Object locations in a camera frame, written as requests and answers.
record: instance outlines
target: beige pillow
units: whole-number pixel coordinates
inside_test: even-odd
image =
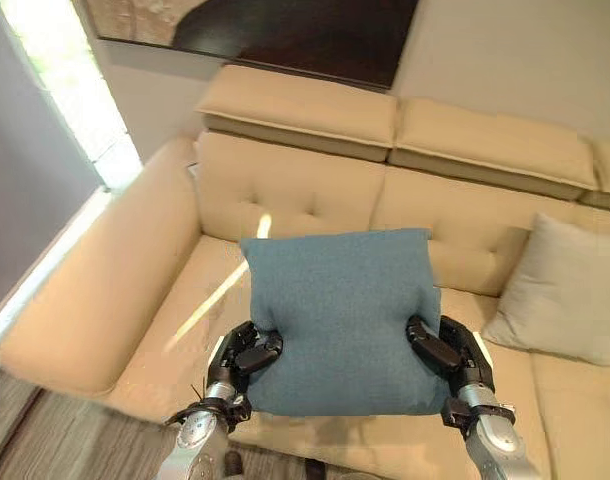
[[[483,337],[610,365],[610,235],[537,215]]]

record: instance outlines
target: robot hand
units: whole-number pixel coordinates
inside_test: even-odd
[[[205,397],[166,422],[180,423],[182,428],[157,480],[215,480],[229,475],[223,464],[227,435],[237,424],[249,420],[252,412],[245,395],[249,376],[276,361],[283,350],[283,339],[277,332],[271,332],[259,345],[257,340],[254,324],[245,322],[216,346]]]
[[[492,368],[464,325],[441,317],[439,338],[427,333],[419,316],[407,322],[407,339],[416,354],[449,383],[443,424],[458,428],[467,453],[483,480],[541,478],[525,454],[525,444],[514,430],[514,409],[494,396]]]

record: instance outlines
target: blue pillow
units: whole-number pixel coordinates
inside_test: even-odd
[[[252,376],[255,410],[275,415],[398,415],[440,411],[448,387],[405,338],[419,314],[434,333],[428,232],[405,229],[245,239],[251,317],[278,330],[283,354]]]

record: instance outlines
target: wooden floor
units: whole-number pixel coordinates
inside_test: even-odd
[[[3,372],[0,387],[9,400],[0,402],[0,479],[151,480],[173,447],[172,429],[83,400],[42,390],[36,394]],[[10,420],[14,413],[24,416],[18,425]],[[14,434],[6,435],[6,427]],[[246,480],[305,480],[301,458],[233,448],[243,457]],[[338,480],[347,472],[330,466],[327,479]]]

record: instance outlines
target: gray wall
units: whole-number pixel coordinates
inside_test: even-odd
[[[0,301],[100,180],[0,19]]]
[[[99,41],[74,0],[136,148],[177,133],[221,62]],[[393,93],[610,136],[610,0],[421,0]]]

